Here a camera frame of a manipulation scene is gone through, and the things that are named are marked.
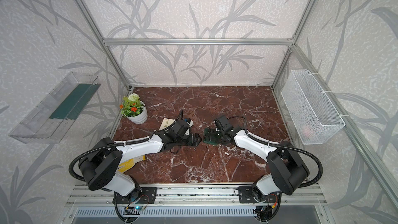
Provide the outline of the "green box base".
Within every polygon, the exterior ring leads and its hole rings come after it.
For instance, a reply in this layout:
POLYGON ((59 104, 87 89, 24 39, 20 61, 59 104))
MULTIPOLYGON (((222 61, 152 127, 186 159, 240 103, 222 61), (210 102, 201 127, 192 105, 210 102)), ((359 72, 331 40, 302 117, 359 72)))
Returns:
POLYGON ((210 145, 220 145, 221 137, 220 132, 217 129, 205 128, 203 134, 203 142, 210 145))

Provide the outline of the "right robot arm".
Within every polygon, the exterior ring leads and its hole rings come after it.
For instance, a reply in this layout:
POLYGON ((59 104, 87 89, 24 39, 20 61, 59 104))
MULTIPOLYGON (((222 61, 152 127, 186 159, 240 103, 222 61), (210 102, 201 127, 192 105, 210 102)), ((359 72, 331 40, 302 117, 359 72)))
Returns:
POLYGON ((295 148, 289 142, 271 142, 261 138, 246 128, 246 123, 233 126, 230 118, 221 115, 214 120, 217 137, 225 143, 232 143, 239 148, 246 149, 266 161, 270 173, 260 177, 252 184, 255 199, 262 202, 265 197, 281 192, 292 195, 296 189, 317 183, 323 175, 321 161, 312 153, 295 148), (303 161, 301 154, 315 161, 318 172, 310 181, 305 181, 310 170, 303 161))

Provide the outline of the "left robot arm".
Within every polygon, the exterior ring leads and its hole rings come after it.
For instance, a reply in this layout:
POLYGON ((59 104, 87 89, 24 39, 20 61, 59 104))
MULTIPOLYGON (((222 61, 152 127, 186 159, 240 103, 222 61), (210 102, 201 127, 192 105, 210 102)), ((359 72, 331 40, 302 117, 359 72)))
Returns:
POLYGON ((168 151, 175 146, 197 147, 202 139, 191 132, 192 125, 192 120, 178 118, 170 126, 144 138, 129 141, 103 138, 94 148, 73 159, 68 171, 92 191, 106 189, 123 197, 137 198, 141 191, 139 184, 120 172, 119 167, 133 158, 168 151))

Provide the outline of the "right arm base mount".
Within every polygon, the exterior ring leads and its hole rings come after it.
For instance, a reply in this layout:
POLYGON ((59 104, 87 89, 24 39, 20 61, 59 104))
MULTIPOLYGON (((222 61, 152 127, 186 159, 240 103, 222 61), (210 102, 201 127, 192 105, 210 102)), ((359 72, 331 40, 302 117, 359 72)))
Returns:
POLYGON ((276 193, 272 193, 265 197, 260 197, 260 200, 255 198, 255 194, 253 193, 251 186, 240 186, 234 190, 234 193, 239 198, 239 203, 265 203, 265 204, 274 204, 277 203, 277 195, 276 193))

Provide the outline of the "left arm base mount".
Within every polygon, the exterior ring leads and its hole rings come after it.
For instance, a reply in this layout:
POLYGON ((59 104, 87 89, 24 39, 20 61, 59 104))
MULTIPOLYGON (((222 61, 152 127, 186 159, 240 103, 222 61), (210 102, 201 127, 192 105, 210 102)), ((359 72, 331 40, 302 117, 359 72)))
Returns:
POLYGON ((157 196, 157 187, 141 187, 136 188, 126 197, 116 193, 113 203, 116 204, 154 204, 157 196))

